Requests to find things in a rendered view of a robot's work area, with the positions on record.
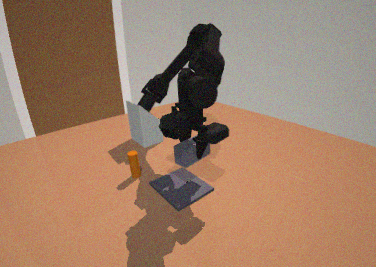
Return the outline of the orange cylinder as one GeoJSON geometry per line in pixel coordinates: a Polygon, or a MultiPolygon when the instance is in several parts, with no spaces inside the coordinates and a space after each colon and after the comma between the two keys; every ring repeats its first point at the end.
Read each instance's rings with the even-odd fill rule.
{"type": "Polygon", "coordinates": [[[133,178],[139,178],[141,173],[140,173],[137,151],[132,150],[132,151],[128,152],[128,159],[129,159],[132,177],[133,178]]]}

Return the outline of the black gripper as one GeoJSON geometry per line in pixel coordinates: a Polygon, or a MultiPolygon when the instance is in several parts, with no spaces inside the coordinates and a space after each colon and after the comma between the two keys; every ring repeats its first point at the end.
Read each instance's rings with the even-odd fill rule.
{"type": "Polygon", "coordinates": [[[186,107],[194,121],[194,127],[192,127],[186,135],[182,134],[179,141],[181,143],[191,138],[192,130],[198,131],[198,136],[192,138],[192,140],[196,142],[196,153],[197,159],[199,160],[201,159],[208,143],[217,144],[229,137],[229,127],[216,122],[210,125],[203,125],[203,122],[206,121],[206,117],[203,117],[203,109],[195,107],[188,100],[180,100],[179,98],[178,100],[179,102],[175,103],[176,108],[179,108],[179,111],[182,111],[182,107],[186,107]]]}

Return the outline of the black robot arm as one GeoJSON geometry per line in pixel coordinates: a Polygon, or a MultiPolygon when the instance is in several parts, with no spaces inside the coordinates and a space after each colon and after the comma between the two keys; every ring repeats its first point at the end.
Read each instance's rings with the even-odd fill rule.
{"type": "MultiPolygon", "coordinates": [[[[196,25],[189,33],[186,46],[167,69],[155,75],[142,89],[144,95],[138,105],[149,112],[155,102],[160,104],[167,95],[170,81],[181,70],[177,78],[178,98],[188,100],[200,109],[212,106],[217,100],[217,88],[225,66],[219,46],[221,35],[221,31],[211,23],[196,25]],[[183,68],[188,62],[188,67],[183,68]]],[[[176,106],[172,106],[171,110],[159,128],[164,137],[177,140],[194,127],[194,121],[186,107],[178,111],[176,106]]]]}

